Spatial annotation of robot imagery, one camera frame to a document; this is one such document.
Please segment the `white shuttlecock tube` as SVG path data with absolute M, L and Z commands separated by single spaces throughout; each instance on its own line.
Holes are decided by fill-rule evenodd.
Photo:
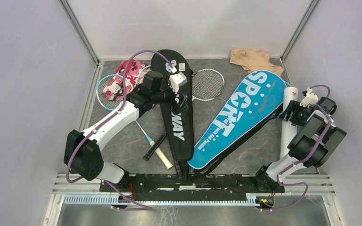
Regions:
M 298 100 L 298 89 L 296 87 L 287 87 L 284 89 L 283 98 L 283 111 L 285 111 L 291 100 Z M 290 121 L 282 120 L 281 126 L 281 139 L 280 139 L 280 159 L 282 159 L 288 152 L 288 145 L 296 135 L 296 126 Z

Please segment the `black Crossway racket cover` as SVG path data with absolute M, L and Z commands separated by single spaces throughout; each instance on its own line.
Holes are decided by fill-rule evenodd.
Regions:
M 169 140 L 172 155 L 177 161 L 188 161 L 194 153 L 194 126 L 193 126 L 193 103 L 192 103 L 192 74 L 187 60 L 177 51 L 162 49 L 158 51 L 169 61 L 165 61 L 161 56 L 154 54 L 151 58 L 151 69 L 164 76 L 171 75 L 171 68 L 175 67 L 187 78 L 187 83 L 182 85 L 179 96 L 187 96 L 187 109 L 175 115 L 169 104 L 160 104 L 160 109 L 165 125 L 165 131 Z

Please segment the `white racket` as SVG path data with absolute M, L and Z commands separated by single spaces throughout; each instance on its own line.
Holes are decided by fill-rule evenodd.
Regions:
M 148 71 L 151 70 L 150 65 L 145 66 L 141 72 L 139 73 L 139 78 L 138 78 L 138 84 L 141 84 L 143 82 L 143 79 L 145 77 L 145 75 L 148 73 Z M 153 156 L 153 153 L 156 153 L 160 160 L 164 163 L 167 164 L 168 163 L 168 159 L 167 157 L 163 154 L 163 152 L 160 150 L 160 145 L 162 144 L 162 142 L 164 141 L 164 139 L 166 138 L 167 134 L 166 132 L 164 134 L 162 134 L 159 139 L 157 141 L 153 141 L 153 139 L 148 136 L 146 134 L 146 132 L 143 130 L 143 128 L 139 125 L 139 123 L 136 121 L 137 125 L 141 128 L 142 132 L 145 134 L 149 144 L 151 145 L 150 150 L 144 155 L 143 159 L 145 161 L 149 161 L 149 159 Z
M 192 76 L 192 100 L 211 101 L 224 87 L 224 78 L 214 69 L 202 69 Z

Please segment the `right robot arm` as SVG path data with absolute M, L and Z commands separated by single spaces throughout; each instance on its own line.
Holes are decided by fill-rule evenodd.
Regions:
M 280 117 L 301 129 L 287 144 L 288 153 L 284 157 L 259 169 L 253 180 L 254 188 L 266 192 L 280 186 L 287 175 L 297 170 L 322 166 L 347 135 L 334 123 L 332 116 L 336 109 L 336 102 L 328 97 L 306 107 L 291 100 Z

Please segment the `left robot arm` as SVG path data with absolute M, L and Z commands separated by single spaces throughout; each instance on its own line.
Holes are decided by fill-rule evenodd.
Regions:
M 188 108 L 189 95 L 182 94 L 190 79 L 182 73 L 164 76 L 159 72 L 149 71 L 141 84 L 136 85 L 119 106 L 93 126 L 79 132 L 72 130 L 67 135 L 64 164 L 67 181 L 70 171 L 75 171 L 87 181 L 107 180 L 118 192 L 129 187 L 126 171 L 114 163 L 103 160 L 101 150 L 124 129 L 136 121 L 155 104 L 166 104 L 173 114 L 180 114 Z

